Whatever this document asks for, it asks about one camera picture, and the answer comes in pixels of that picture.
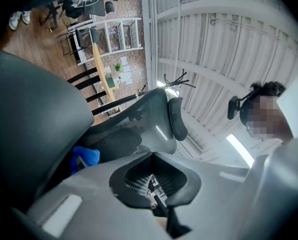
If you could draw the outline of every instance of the potted plant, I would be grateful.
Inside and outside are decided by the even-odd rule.
[[[114,67],[115,67],[115,70],[117,72],[119,72],[121,70],[121,64],[120,63],[117,63],[116,65],[114,65]]]

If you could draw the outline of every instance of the shoe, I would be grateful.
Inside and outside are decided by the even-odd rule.
[[[22,12],[22,20],[24,21],[25,24],[29,24],[30,23],[30,15],[31,15],[31,11],[30,10],[26,10]]]
[[[17,27],[18,27],[18,24],[19,24],[19,19],[21,17],[21,12],[20,11],[17,11],[17,12],[14,12],[10,19],[9,19],[9,26],[12,30],[16,30]]]

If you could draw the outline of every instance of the desk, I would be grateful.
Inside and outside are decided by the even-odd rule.
[[[113,91],[111,88],[109,88],[109,85],[107,83],[106,77],[105,77],[105,72],[104,72],[104,65],[100,56],[99,48],[96,43],[93,43],[92,45],[93,49],[93,56],[94,56],[94,62],[95,62],[95,67],[98,70],[98,74],[100,77],[100,80],[102,82],[102,86],[104,88],[105,93],[107,94],[109,101],[110,102],[115,102],[116,99],[114,97]]]

